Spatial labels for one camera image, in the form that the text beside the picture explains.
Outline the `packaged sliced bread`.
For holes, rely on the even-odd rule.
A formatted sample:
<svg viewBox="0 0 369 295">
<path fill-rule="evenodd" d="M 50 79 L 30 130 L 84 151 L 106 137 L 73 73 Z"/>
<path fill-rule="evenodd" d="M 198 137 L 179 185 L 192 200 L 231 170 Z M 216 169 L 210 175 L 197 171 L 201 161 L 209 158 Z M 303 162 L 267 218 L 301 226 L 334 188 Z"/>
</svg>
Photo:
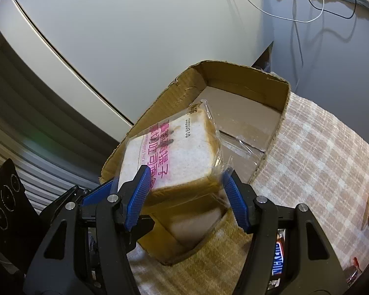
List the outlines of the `packaged sliced bread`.
<svg viewBox="0 0 369 295">
<path fill-rule="evenodd" d="M 207 100 L 201 99 L 130 138 L 117 187 L 132 180 L 143 165 L 151 172 L 151 203 L 195 198 L 222 188 L 227 164 Z"/>
</svg>

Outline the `cardboard box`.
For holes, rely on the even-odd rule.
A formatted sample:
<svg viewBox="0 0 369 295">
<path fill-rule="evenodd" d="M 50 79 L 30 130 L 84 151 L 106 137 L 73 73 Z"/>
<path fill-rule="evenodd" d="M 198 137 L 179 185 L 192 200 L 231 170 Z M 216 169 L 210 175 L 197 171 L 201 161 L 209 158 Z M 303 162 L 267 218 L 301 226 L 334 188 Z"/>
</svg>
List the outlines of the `cardboard box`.
<svg viewBox="0 0 369 295">
<path fill-rule="evenodd" d="M 223 61 L 190 66 L 158 96 L 102 167 L 114 190 L 151 170 L 140 246 L 170 266 L 199 251 L 229 209 L 223 173 L 252 181 L 277 137 L 291 93 L 281 77 Z"/>
</svg>

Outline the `plaid tablecloth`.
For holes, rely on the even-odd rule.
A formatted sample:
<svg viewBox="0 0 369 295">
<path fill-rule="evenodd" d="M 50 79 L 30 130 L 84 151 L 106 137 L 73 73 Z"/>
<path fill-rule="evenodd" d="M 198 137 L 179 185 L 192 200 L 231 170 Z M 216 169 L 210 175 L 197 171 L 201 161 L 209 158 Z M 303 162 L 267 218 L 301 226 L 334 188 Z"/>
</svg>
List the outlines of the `plaid tablecloth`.
<svg viewBox="0 0 369 295">
<path fill-rule="evenodd" d="M 369 144 L 314 102 L 291 95 L 283 124 L 253 189 L 285 207 L 306 204 L 343 268 L 369 273 Z M 129 256 L 141 294 L 231 294 L 251 237 L 223 218 L 194 256 L 164 266 L 143 249 Z"/>
</svg>

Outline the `large Snickers bar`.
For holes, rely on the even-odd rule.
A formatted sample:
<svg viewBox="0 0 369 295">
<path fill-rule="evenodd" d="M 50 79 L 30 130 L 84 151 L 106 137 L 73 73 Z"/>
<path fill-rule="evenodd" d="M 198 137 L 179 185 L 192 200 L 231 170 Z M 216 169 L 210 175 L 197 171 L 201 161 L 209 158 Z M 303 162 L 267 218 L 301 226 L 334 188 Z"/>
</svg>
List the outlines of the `large Snickers bar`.
<svg viewBox="0 0 369 295">
<path fill-rule="evenodd" d="M 271 269 L 271 277 L 269 279 L 267 290 L 273 290 L 279 287 L 281 283 L 284 267 L 284 255 L 285 255 L 285 229 L 278 229 L 273 265 Z"/>
</svg>

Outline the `white cabinet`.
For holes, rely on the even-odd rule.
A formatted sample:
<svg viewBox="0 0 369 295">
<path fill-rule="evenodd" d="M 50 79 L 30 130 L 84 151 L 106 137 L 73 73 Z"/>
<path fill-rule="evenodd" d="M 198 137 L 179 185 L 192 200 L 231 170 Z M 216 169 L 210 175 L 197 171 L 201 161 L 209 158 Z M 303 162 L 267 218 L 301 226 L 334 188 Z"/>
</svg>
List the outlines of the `white cabinet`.
<svg viewBox="0 0 369 295">
<path fill-rule="evenodd" d="M 268 0 L 0 0 L 0 33 L 62 100 L 113 139 L 187 67 L 252 65 Z"/>
</svg>

